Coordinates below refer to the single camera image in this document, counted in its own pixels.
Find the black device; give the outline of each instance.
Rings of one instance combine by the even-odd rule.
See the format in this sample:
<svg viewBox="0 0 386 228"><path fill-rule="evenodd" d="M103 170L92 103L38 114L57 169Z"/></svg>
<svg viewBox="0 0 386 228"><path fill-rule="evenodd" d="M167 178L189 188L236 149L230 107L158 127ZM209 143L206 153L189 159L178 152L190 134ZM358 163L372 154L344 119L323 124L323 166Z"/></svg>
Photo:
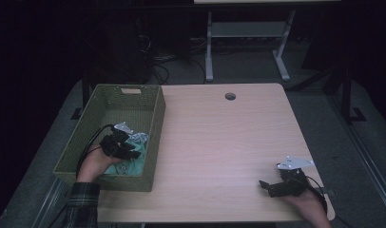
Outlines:
<svg viewBox="0 0 386 228"><path fill-rule="evenodd" d="M265 181L259 180L261 188L268 191L271 198L285 197L285 196L300 196L306 189L315 194L324 211L327 214L326 198L323 196L322 189L319 193L308 181L310 179L302 171L301 167L313 165L313 161L303 161L295 158L287 157L287 160L283 164L277 164L277 168L280 171L280 177L282 182L269 184Z"/></svg>
<svg viewBox="0 0 386 228"><path fill-rule="evenodd" d="M133 151L134 146L125 142L128 140L127 133L114 127L112 127L111 130L113 134L105 135L99 143L104 153L107 156L122 160L138 159L141 153Z"/></svg>
<svg viewBox="0 0 386 228"><path fill-rule="evenodd" d="M77 169L75 174L76 177L78 177L78 173L80 172L80 168L83 164L84 159L91 152L88 151L89 148L98 138L98 136L102 133L102 131L108 127L110 127L112 134L105 135L99 143L99 145L102 147L104 153L107 156L122 160L137 159L140 157L141 153L138 151L134 151L134 146L125 142L129 138L127 132L132 132L130 129L128 129L125 123L119 123L116 125L107 124L96 131L96 133L92 136L92 138L89 140L86 147L84 148L84 151L81 154L77 163Z"/></svg>
<svg viewBox="0 0 386 228"><path fill-rule="evenodd" d="M290 195L298 197L310 186L309 181L300 168L293 170L279 169L279 171L282 178L280 183L269 184L259 180L261 188L266 189L271 198Z"/></svg>

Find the wooden table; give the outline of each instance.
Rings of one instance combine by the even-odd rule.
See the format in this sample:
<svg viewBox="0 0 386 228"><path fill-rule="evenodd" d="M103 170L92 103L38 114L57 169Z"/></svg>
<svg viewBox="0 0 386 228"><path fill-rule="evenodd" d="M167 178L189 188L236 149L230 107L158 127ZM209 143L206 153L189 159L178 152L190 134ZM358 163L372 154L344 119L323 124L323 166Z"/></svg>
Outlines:
<svg viewBox="0 0 386 228"><path fill-rule="evenodd" d="M167 85L153 190L102 191L101 222L259 222L301 219L259 180L281 182L287 155L312 160L278 84ZM225 99L234 93L236 99ZM322 184L315 166L303 168ZM335 216L328 200L328 218Z"/></svg>

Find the floor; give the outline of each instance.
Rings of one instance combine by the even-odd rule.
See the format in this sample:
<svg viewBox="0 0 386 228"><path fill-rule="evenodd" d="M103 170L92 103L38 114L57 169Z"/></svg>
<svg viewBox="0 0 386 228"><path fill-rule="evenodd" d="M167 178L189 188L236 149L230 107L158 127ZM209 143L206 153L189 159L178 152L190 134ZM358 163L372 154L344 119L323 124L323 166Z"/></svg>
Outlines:
<svg viewBox="0 0 386 228"><path fill-rule="evenodd" d="M213 57L212 84L279 83L286 88L318 73L301 69L308 44L289 43L283 60L291 75L286 83L279 76L271 50L275 43L261 47L229 49ZM170 61L156 67L166 84L202 84L204 54L192 55L194 61ZM324 185L336 211L333 227L386 228L386 200L373 175L374 164L386 183L386 123L372 105L366 91L353 82L352 107L358 107L366 122L347 124L339 114L341 92L327 96L322 92L326 79L321 79L301 91L286 92L299 122L303 136L317 164ZM157 84L151 77L148 84ZM71 117L82 106L81 83L74 85L49 133L40 146L26 176L23 178L7 210L0 219L0 228L47 227L68 198L68 186L52 175L54 165L77 124ZM374 162L365 163L365 155ZM59 226L61 218L55 223ZM237 227L258 227L242 224ZM99 227L140 227L141 224L100 224ZM305 221L276 224L279 228L310 227Z"/></svg>

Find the green basket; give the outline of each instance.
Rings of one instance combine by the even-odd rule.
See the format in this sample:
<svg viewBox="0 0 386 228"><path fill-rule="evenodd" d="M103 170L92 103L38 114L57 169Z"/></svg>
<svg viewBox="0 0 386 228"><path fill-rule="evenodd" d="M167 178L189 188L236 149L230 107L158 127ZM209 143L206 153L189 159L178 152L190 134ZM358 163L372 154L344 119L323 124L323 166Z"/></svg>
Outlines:
<svg viewBox="0 0 386 228"><path fill-rule="evenodd" d="M164 94L159 85L97 85L54 168L54 175L72 185L80 155L96 131L106 124L125 122L135 133L148 134L143 173L140 176L103 175L97 182L105 190L150 192L164 112ZM99 143L104 135L110 133L107 128L95 143Z"/></svg>

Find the black object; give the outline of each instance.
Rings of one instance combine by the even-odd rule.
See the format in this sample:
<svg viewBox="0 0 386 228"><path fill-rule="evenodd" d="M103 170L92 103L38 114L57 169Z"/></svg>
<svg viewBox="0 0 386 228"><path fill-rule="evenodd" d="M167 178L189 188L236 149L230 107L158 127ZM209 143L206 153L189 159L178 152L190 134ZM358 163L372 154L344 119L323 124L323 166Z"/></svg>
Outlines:
<svg viewBox="0 0 386 228"><path fill-rule="evenodd" d="M134 149L134 147L132 147L128 143L125 143L125 141L128 139L128 135L124 131L116 129L113 124L107 124L99 128L87 143L86 147L83 150L83 153L80 156L80 159L78 159L75 177L78 177L81 165L83 164L87 155L91 152L88 151L89 148L98 138L98 136L102 133L102 131L107 127L110 127L113 134L104 136L104 138L100 142L100 145L106 155L123 160L130 160L132 158L137 159L140 156L140 152L131 151L132 149Z"/></svg>
<svg viewBox="0 0 386 228"><path fill-rule="evenodd" d="M131 160L137 159L141 155L140 152L132 151L134 146L126 143L128 135L121 130L112 128L113 134L106 135L101 140L100 145L107 156L122 159Z"/></svg>
<svg viewBox="0 0 386 228"><path fill-rule="evenodd" d="M266 189L271 198L295 196L298 197L308 186L309 181L306 179L302 169L282 170L280 169L281 183L269 184L259 180L261 188Z"/></svg>

